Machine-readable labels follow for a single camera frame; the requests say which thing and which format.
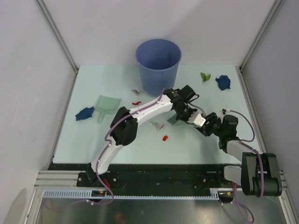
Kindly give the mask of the light green hand brush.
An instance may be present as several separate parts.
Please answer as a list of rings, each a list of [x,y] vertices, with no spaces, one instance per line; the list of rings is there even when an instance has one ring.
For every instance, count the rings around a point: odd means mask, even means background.
[[[167,119],[167,122],[170,123],[173,126],[182,126],[185,124],[184,121],[181,121],[177,119],[176,115],[171,116],[169,119]]]

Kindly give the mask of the light green plastic dustpan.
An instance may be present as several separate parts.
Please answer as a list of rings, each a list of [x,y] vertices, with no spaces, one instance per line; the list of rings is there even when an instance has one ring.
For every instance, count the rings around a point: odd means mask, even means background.
[[[121,98],[112,98],[100,95],[95,103],[95,110],[99,113],[98,122],[101,123],[106,115],[114,114],[121,102]]]

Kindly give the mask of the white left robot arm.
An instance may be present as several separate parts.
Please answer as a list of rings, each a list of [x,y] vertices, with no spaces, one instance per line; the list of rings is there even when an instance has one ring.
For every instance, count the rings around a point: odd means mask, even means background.
[[[187,122],[197,111],[190,104],[199,97],[194,90],[186,85],[182,89],[165,89],[154,100],[127,109],[121,107],[104,137],[105,146],[93,162],[86,166],[87,181],[92,186],[104,185],[103,174],[118,152],[131,144],[137,136],[138,127],[151,118],[170,111],[175,111],[177,119]]]

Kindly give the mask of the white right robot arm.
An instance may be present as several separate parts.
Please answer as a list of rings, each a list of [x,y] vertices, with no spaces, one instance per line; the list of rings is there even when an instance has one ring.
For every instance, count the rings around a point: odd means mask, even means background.
[[[238,118],[226,114],[219,118],[216,113],[204,117],[205,122],[197,129],[204,136],[219,138],[219,148],[235,157],[241,165],[227,165],[216,174],[215,181],[220,187],[231,182],[241,186],[247,196],[280,196],[283,191],[277,157],[273,153],[261,153],[237,136]]]

